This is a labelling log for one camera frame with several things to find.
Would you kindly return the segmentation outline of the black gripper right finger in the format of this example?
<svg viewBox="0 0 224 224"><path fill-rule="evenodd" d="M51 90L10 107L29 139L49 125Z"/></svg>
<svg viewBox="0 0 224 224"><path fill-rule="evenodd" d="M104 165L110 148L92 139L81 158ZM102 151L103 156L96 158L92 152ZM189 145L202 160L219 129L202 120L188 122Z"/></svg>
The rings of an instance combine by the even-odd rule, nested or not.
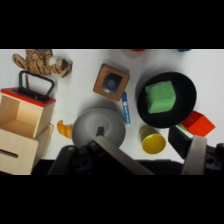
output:
<svg viewBox="0 0 224 224"><path fill-rule="evenodd" d="M203 175L205 171L207 139L194 135L189 138L180 129L169 129L168 142L184 160L182 175Z"/></svg>

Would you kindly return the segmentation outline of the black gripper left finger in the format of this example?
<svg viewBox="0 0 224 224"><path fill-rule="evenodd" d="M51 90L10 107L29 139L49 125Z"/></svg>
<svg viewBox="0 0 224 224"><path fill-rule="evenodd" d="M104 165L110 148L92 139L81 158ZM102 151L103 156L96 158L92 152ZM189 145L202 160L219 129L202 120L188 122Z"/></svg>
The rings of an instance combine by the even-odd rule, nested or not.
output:
<svg viewBox="0 0 224 224"><path fill-rule="evenodd" d="M87 145L89 170L95 175L153 175L138 161L121 151L104 137L104 128L97 129L95 138Z"/></svg>

